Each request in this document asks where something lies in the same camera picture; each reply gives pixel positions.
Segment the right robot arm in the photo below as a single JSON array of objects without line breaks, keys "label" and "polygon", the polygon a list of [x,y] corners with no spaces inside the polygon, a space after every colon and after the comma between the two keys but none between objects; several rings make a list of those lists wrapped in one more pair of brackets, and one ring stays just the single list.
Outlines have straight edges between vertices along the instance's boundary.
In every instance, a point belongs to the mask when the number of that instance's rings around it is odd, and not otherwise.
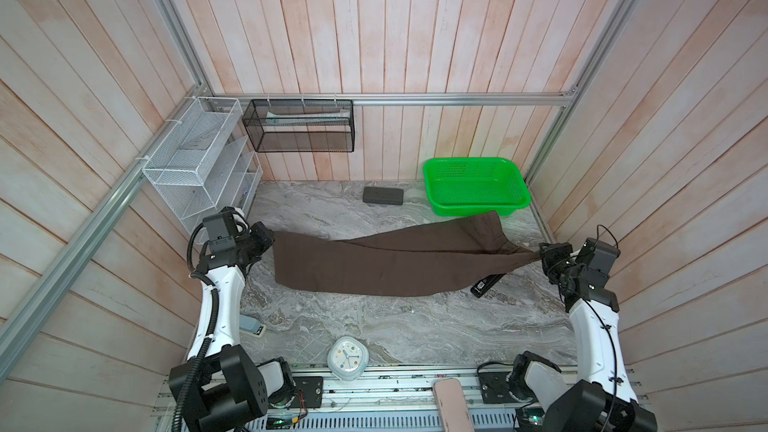
[{"label": "right robot arm", "polygon": [[656,431],[653,412],[638,402],[619,343],[619,304],[606,288],[621,251],[588,238],[579,250],[569,243],[542,243],[539,256],[558,288],[576,335],[577,380],[568,385],[554,363],[532,352],[516,357],[510,393],[539,405],[544,431]]}]

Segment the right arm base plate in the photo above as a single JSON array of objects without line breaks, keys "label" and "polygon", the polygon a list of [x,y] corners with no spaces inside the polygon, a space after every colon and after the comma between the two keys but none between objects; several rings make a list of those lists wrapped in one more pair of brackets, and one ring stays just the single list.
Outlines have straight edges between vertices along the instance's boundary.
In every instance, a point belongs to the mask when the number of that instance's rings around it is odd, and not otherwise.
[{"label": "right arm base plate", "polygon": [[511,392],[505,371],[480,371],[478,382],[482,401],[487,405],[513,404],[520,400]]}]

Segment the brown trousers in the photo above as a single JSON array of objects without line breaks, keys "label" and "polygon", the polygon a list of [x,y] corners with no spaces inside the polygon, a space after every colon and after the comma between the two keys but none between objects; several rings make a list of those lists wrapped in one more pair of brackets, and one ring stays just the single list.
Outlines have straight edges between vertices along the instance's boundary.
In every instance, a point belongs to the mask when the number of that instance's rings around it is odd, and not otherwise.
[{"label": "brown trousers", "polygon": [[350,240],[278,231],[275,280],[296,290],[421,297],[458,291],[539,260],[488,212]]}]

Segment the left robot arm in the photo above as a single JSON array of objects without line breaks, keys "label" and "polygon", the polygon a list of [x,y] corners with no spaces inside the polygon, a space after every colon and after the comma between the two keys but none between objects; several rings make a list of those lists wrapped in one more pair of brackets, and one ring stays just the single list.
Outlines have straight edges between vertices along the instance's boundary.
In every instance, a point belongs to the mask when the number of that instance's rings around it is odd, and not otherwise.
[{"label": "left robot arm", "polygon": [[273,244],[262,223],[215,216],[195,229],[208,240],[194,262],[188,244],[190,277],[202,285],[198,326],[184,363],[171,369],[169,387],[176,406],[171,429],[245,431],[247,424],[278,404],[296,400],[296,384],[285,359],[256,364],[241,345],[240,302],[249,267]]}]

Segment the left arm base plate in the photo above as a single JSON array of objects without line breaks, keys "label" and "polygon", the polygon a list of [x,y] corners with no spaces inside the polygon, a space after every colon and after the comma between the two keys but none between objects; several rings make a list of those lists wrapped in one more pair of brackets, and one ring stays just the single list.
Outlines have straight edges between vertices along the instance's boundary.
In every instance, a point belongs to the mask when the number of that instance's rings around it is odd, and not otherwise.
[{"label": "left arm base plate", "polygon": [[292,389],[279,391],[275,398],[269,399],[270,412],[289,410],[310,411],[319,409],[322,405],[324,379],[319,376],[298,376],[293,379]]}]

